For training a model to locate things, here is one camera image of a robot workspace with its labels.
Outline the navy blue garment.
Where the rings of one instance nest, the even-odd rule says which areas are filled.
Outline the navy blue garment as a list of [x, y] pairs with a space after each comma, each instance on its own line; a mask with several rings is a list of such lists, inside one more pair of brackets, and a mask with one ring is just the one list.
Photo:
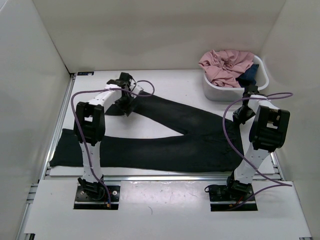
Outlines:
[[244, 73], [242, 73], [239, 77], [236, 78], [237, 82], [242, 88], [247, 87], [249, 85], [255, 86], [257, 84], [255, 77], [258, 72], [259, 66], [259, 64], [253, 64]]

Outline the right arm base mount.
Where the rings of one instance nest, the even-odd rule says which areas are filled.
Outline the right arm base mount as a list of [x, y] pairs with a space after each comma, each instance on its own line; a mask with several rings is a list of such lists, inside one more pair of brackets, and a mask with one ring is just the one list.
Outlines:
[[234, 192], [226, 185], [211, 184], [204, 188], [204, 192], [209, 195], [211, 212], [253, 212], [258, 210], [251, 185], [244, 192]]

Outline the black trousers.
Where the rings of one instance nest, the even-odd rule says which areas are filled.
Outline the black trousers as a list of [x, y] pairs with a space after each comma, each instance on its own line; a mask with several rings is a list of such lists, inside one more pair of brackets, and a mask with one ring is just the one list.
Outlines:
[[134, 112], [178, 133], [163, 138], [105, 136], [100, 164], [168, 172], [231, 172], [242, 161], [240, 128], [217, 114], [146, 92], [134, 100]]

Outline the white plastic basket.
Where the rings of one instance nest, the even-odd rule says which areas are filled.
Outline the white plastic basket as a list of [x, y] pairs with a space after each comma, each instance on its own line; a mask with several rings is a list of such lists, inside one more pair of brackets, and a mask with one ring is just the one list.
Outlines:
[[[266, 89], [269, 85], [269, 77], [267, 75], [264, 63], [262, 59], [254, 55], [253, 63], [259, 64], [257, 73], [255, 75], [256, 85], [258, 86], [258, 91]], [[233, 102], [240, 99], [243, 96], [245, 89], [243, 87], [218, 87], [209, 82], [206, 74], [203, 74], [202, 87], [204, 95], [207, 99], [217, 102]]]

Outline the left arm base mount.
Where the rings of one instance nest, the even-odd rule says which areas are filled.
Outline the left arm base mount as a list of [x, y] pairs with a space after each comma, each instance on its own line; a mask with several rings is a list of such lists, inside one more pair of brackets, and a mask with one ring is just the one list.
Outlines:
[[121, 186], [120, 185], [108, 185], [107, 186], [110, 198], [106, 193], [104, 187], [98, 189], [99, 192], [89, 193], [80, 184], [78, 184], [73, 209], [74, 210], [118, 210]]

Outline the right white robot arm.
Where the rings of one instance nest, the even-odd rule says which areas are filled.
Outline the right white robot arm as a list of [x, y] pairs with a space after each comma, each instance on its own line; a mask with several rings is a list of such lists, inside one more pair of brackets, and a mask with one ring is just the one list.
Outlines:
[[271, 153], [281, 148], [286, 139], [291, 113], [273, 105], [255, 85], [244, 88], [242, 106], [233, 113], [233, 122], [245, 124], [253, 118], [249, 147], [242, 161], [227, 179], [224, 193], [230, 200], [244, 198], [252, 187], [258, 168]]

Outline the aluminium frame rail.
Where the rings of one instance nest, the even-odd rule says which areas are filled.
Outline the aluminium frame rail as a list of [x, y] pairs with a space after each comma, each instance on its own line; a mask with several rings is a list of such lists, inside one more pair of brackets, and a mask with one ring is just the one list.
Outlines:
[[[280, 180], [281, 175], [279, 173], [267, 175], [267, 177], [273, 180]], [[78, 176], [50, 176], [44, 177], [44, 180], [76, 180]], [[147, 175], [147, 176], [105, 176], [106, 182], [119, 182], [119, 181], [226, 181], [226, 175], [200, 175], [200, 176], [188, 176], [188, 175]], [[254, 180], [263, 180], [260, 175], [255, 175]]]

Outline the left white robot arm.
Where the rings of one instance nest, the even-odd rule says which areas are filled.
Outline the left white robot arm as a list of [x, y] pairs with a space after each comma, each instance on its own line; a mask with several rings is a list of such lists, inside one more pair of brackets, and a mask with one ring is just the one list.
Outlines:
[[77, 136], [82, 152], [83, 175], [78, 179], [83, 191], [94, 201], [107, 201], [111, 204], [111, 193], [104, 183], [101, 168], [100, 145], [106, 131], [105, 112], [114, 105], [121, 115], [129, 116], [134, 109], [133, 101], [142, 92], [142, 88], [129, 74], [122, 72], [118, 79], [111, 79], [103, 90], [90, 90], [97, 95], [87, 102], [74, 105], [71, 97], [71, 109], [74, 115], [73, 131]]

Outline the pink garment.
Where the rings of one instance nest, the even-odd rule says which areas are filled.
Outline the pink garment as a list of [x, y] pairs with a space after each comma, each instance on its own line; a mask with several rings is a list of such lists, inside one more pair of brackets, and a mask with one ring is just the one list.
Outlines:
[[254, 54], [249, 51], [210, 50], [199, 60], [208, 81], [221, 88], [240, 88], [237, 78], [253, 64]]

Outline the small dark label sticker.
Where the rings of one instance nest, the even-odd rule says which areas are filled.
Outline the small dark label sticker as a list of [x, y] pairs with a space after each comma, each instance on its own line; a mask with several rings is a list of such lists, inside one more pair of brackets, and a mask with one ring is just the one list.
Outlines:
[[94, 71], [80, 71], [77, 73], [77, 76], [93, 76]]

